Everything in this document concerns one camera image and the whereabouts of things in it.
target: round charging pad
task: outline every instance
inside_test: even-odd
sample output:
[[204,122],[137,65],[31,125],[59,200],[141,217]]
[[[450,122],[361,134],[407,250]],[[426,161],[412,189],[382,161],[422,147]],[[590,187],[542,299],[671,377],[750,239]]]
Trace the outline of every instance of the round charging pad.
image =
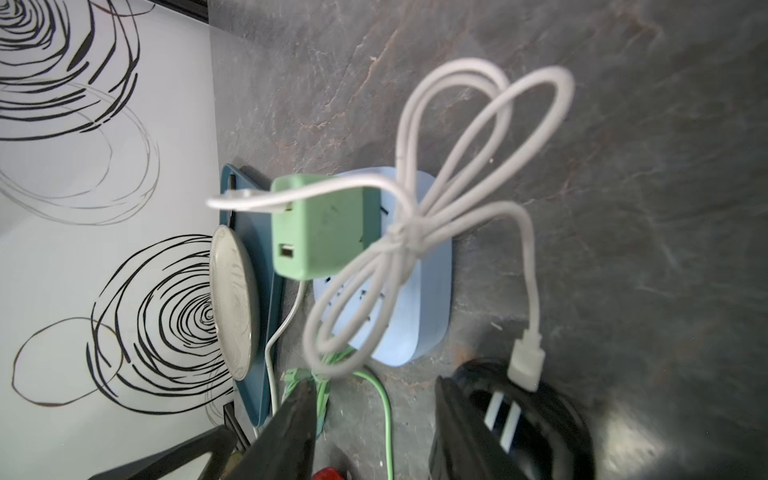
[[210,244],[210,298],[224,362],[232,377],[242,380],[259,343],[259,297],[248,253],[224,225]]

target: green plug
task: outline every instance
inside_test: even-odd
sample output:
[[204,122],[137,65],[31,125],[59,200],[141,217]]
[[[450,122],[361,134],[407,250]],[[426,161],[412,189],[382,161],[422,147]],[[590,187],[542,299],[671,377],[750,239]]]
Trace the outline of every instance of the green plug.
[[[271,191],[303,187],[328,177],[294,174],[276,178]],[[279,275],[312,280],[338,273],[381,237],[380,193],[350,188],[305,200],[272,214],[272,258]]]

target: light blue power strip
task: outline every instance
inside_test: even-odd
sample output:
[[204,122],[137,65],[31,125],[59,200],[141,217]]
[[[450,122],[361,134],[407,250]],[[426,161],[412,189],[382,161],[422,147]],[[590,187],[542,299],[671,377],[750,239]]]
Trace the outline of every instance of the light blue power strip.
[[[351,170],[338,175],[343,177],[354,174],[381,174],[395,178],[394,167],[371,167]],[[416,176],[416,196],[419,201],[426,195],[427,190],[435,182],[435,178],[425,172]],[[395,213],[395,198],[387,193],[381,193],[382,234],[392,223]],[[448,321],[451,313],[451,282],[452,282],[452,252],[451,240],[435,247],[429,254],[417,260],[413,273],[408,282],[402,286],[392,318],[389,320],[384,337],[373,352],[372,357],[389,366],[401,366],[427,353],[432,347],[442,341],[448,331]],[[332,277],[315,279],[313,290],[315,301],[323,294],[326,284]],[[339,316],[339,321],[333,328],[338,334],[357,310],[362,298],[369,289],[370,280],[360,287]],[[381,310],[382,301],[373,307],[371,318],[375,319]],[[323,316],[327,315],[330,306]],[[359,348],[373,328],[373,322],[366,322],[349,344]]]

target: outlet hole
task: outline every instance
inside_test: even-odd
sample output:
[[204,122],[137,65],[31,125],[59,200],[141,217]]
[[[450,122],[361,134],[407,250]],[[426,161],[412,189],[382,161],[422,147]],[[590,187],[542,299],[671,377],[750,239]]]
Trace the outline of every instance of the outlet hole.
[[293,258],[293,245],[289,245],[287,243],[281,243],[280,244],[280,256],[281,257]]

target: teal tray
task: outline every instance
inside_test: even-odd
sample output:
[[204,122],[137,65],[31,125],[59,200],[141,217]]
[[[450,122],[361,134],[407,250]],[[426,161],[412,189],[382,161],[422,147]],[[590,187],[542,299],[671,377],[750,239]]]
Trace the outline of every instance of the teal tray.
[[[221,193],[241,188],[263,190],[233,165],[224,165],[221,169]],[[243,241],[256,274],[261,320],[259,346],[245,379],[237,382],[237,389],[251,423],[261,426],[270,413],[270,384],[266,377],[264,347],[280,324],[283,305],[284,280],[275,273],[272,264],[272,219],[269,214],[222,211],[219,224],[230,225]],[[275,350],[272,350],[273,362]]]

